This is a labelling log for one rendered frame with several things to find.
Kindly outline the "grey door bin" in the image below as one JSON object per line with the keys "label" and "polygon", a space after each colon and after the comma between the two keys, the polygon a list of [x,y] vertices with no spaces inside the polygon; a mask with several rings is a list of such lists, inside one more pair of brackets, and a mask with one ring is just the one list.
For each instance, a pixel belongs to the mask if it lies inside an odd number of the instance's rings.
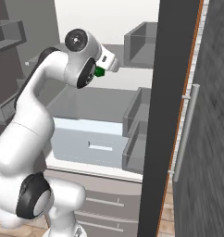
{"label": "grey door bin", "polygon": [[124,65],[151,69],[154,66],[157,23],[144,21],[124,35]]}
{"label": "grey door bin", "polygon": [[143,174],[146,135],[142,134],[140,121],[136,120],[122,154],[122,169]]}
{"label": "grey door bin", "polygon": [[140,87],[123,116],[123,135],[129,137],[135,122],[140,124],[140,133],[146,134],[148,128],[151,89]]}
{"label": "grey door bin", "polygon": [[0,21],[0,52],[27,41],[21,20]]}

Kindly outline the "pale blue crisper drawer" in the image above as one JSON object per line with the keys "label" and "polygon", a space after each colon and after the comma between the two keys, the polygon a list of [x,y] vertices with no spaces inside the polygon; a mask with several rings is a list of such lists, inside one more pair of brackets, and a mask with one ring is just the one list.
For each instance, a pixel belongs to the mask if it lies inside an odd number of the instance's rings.
{"label": "pale blue crisper drawer", "polygon": [[56,159],[122,168],[128,138],[122,135],[121,123],[67,118],[54,118],[54,122],[51,145]]}

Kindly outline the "grey freezer drawer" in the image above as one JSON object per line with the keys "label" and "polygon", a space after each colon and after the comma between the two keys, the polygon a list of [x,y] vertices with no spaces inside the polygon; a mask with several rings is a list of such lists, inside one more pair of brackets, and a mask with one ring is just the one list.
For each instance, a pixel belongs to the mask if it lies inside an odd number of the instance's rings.
{"label": "grey freezer drawer", "polygon": [[86,201],[75,214],[88,237],[137,237],[140,183],[49,169],[45,175],[85,187]]}

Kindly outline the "dark textured cabinet door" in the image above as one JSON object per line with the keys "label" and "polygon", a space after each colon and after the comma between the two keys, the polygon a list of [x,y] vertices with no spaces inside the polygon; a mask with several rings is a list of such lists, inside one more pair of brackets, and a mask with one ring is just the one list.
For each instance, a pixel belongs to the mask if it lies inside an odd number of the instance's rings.
{"label": "dark textured cabinet door", "polygon": [[173,184],[175,237],[224,237],[224,0],[209,0],[194,82],[200,90]]}

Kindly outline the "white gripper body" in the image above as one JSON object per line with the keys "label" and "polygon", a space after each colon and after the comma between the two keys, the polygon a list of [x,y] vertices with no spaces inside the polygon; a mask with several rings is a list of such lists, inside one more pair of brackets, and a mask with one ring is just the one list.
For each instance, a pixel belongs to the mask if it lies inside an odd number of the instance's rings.
{"label": "white gripper body", "polygon": [[119,60],[117,59],[116,55],[113,53],[110,53],[108,55],[108,70],[112,72],[118,72],[120,68]]}

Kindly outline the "green carton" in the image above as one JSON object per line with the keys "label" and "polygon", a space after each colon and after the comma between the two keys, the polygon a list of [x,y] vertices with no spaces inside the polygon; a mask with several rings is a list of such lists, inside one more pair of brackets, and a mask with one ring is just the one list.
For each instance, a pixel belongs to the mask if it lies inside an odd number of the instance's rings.
{"label": "green carton", "polygon": [[96,67],[95,68],[95,72],[94,72],[94,75],[96,77],[103,77],[105,75],[105,70],[100,68],[100,67]]}

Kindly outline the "grey fridge shelf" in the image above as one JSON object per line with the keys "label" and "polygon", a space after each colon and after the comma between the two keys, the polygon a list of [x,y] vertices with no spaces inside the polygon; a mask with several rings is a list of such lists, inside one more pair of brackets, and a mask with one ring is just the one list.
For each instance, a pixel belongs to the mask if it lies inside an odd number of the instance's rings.
{"label": "grey fridge shelf", "polygon": [[52,117],[60,119],[91,119],[121,123],[138,90],[87,86],[75,89],[66,86],[47,106]]}

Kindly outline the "white fridge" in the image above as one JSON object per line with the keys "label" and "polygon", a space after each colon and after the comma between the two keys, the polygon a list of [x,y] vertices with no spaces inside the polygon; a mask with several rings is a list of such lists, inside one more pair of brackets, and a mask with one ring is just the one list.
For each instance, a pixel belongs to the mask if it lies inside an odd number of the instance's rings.
{"label": "white fridge", "polygon": [[[149,6],[157,7],[158,0],[54,0],[59,43],[68,31],[83,28],[91,32],[102,45],[116,54],[121,63],[118,72],[108,72],[96,78],[90,87],[129,89],[152,88],[152,69],[131,68],[124,65],[124,35],[144,21],[156,22],[148,16]],[[47,84],[43,100],[49,103],[65,87],[57,82]],[[44,149],[49,170],[95,176],[119,181],[140,183],[142,175],[122,168],[109,168],[59,160],[54,157],[51,141]]]}

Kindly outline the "grey fridge door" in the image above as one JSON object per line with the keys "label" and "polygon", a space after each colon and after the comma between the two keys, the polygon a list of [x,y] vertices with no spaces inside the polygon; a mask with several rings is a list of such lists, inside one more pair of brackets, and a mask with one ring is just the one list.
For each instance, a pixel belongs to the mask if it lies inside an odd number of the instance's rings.
{"label": "grey fridge door", "polygon": [[28,77],[25,63],[59,43],[54,0],[0,0],[0,41],[1,20],[21,20],[26,42],[0,51],[0,105],[19,90],[18,81]]}

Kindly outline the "dark fridge door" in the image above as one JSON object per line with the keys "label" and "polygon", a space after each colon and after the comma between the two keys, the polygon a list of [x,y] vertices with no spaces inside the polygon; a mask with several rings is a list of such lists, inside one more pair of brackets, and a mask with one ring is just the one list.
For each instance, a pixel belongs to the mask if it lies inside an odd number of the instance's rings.
{"label": "dark fridge door", "polygon": [[160,0],[137,237],[156,237],[204,0]]}

